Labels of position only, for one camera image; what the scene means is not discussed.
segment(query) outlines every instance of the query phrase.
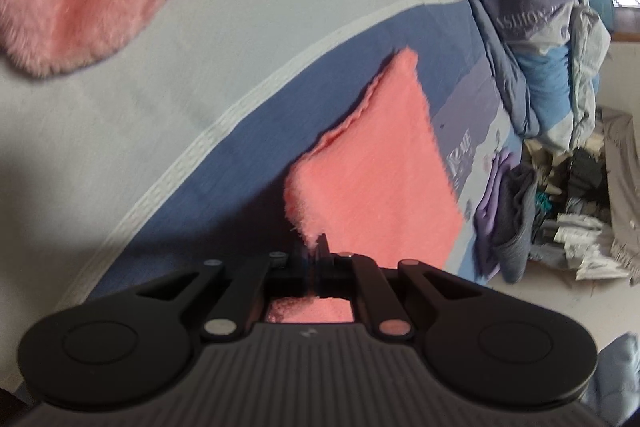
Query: ribbed gray surface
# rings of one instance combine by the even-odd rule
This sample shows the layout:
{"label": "ribbed gray surface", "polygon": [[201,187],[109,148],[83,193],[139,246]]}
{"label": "ribbed gray surface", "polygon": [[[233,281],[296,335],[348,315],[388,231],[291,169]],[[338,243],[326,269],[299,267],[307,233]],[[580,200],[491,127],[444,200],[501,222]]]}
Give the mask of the ribbed gray surface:
{"label": "ribbed gray surface", "polygon": [[437,382],[416,352],[359,324],[258,324],[247,339],[207,347],[162,396],[110,413],[37,407],[16,427],[605,427],[581,404],[501,412]]}

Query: bed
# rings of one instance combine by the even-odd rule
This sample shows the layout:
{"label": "bed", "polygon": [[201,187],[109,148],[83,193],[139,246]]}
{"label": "bed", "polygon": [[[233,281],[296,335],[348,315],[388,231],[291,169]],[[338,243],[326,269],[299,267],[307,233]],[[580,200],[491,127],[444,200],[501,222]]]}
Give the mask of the bed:
{"label": "bed", "polygon": [[0,58],[0,387],[34,321],[210,258],[287,251],[289,166],[390,55],[418,77],[465,226],[520,151],[467,0],[170,0],[111,58],[46,81]]}

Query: wall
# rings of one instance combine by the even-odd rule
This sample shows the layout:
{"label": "wall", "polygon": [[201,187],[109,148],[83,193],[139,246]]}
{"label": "wall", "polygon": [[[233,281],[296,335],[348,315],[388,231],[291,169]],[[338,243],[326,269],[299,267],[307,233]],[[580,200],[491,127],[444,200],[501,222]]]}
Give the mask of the wall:
{"label": "wall", "polygon": [[634,115],[636,149],[640,151],[640,43],[611,43],[600,70],[597,102]]}

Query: floor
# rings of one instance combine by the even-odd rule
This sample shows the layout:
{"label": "floor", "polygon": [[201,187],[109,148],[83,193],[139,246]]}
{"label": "floor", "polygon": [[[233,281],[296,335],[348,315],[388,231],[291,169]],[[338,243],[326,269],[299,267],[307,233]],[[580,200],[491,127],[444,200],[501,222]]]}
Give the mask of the floor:
{"label": "floor", "polygon": [[640,284],[630,287],[622,280],[576,281],[575,273],[529,263],[517,284],[505,283],[498,274],[489,286],[580,322],[590,331],[598,349],[627,331],[640,333]]}

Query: black mount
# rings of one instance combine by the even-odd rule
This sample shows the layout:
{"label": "black mount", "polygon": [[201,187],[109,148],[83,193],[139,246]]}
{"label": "black mount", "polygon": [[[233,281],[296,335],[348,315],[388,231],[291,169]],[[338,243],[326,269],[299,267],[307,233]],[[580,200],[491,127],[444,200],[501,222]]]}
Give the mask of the black mount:
{"label": "black mount", "polygon": [[30,391],[57,407],[116,410],[167,390],[204,346],[250,335],[271,299],[309,293],[352,303],[354,320],[385,343],[413,347],[466,398],[515,411],[568,403],[593,374],[596,346],[581,325],[418,261],[381,269],[362,255],[316,262],[280,252],[230,275],[210,260],[192,271],[51,315],[18,350]]}

